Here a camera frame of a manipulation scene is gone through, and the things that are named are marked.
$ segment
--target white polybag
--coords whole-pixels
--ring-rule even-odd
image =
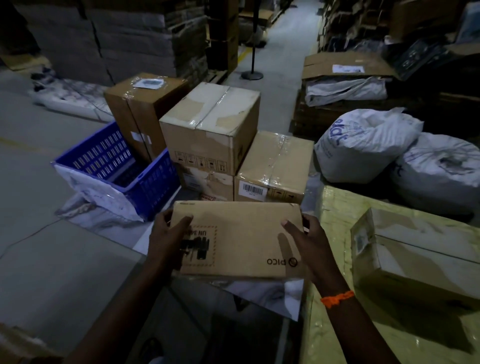
[[[480,202],[480,150],[462,139],[421,133],[390,176],[400,196],[418,210],[463,215]]]
[[[368,183],[419,136],[423,122],[389,111],[357,109],[338,118],[315,144],[329,182]]]
[[[309,81],[306,87],[305,103],[308,106],[321,106],[340,100],[384,100],[386,98],[384,78],[332,77]]]

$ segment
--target gray concrete floor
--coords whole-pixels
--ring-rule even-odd
[[[303,59],[316,38],[319,2],[295,4],[298,8],[278,19],[267,45],[257,51],[255,68],[264,78],[240,79],[250,68],[250,54],[226,81],[262,92],[260,130],[288,132]],[[57,221],[54,211],[72,191],[49,162],[103,124],[33,105],[26,93],[30,87],[29,80],[9,70],[0,72],[0,322],[20,326],[68,353],[142,256]],[[281,327],[281,318],[267,310],[252,305],[240,314],[231,295],[201,283],[176,281],[160,294],[138,342],[157,335],[173,362],[198,362],[215,315],[257,330],[262,323],[263,337],[272,344],[276,335],[270,331],[278,333]]]

